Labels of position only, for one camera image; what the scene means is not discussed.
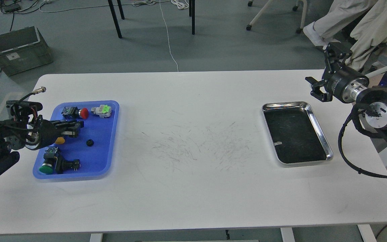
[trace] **power strip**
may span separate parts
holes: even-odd
[[[20,5],[17,4],[17,3],[14,3],[14,4],[11,4],[9,6],[4,6],[2,8],[2,10],[5,12],[5,13],[10,13],[10,12],[16,12],[16,11],[19,11],[20,10]]]

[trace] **person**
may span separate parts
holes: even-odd
[[[334,0],[329,12],[303,29],[315,46],[326,48],[329,42],[338,42],[334,35],[353,20],[370,10],[378,0]]]
[[[361,69],[378,44],[387,38],[387,0],[378,0],[371,10],[356,25],[350,36],[356,43],[350,48],[352,56],[347,66]]]

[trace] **white label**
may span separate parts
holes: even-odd
[[[20,58],[19,54],[17,54],[16,52],[6,55],[6,57],[8,58],[8,60],[14,60],[14,59]]]

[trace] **white table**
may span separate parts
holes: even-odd
[[[112,166],[102,179],[37,180],[37,152],[0,176],[0,234],[300,227],[387,223],[387,179],[359,175],[337,135],[351,105],[310,96],[323,70],[45,75],[37,87],[49,119],[64,102],[120,103]],[[279,164],[265,103],[306,101],[332,161]],[[346,156],[386,174],[370,139],[350,124]]]

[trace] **stainless steel tray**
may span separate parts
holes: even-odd
[[[332,159],[332,150],[310,104],[267,103],[262,111],[280,162],[298,164]]]

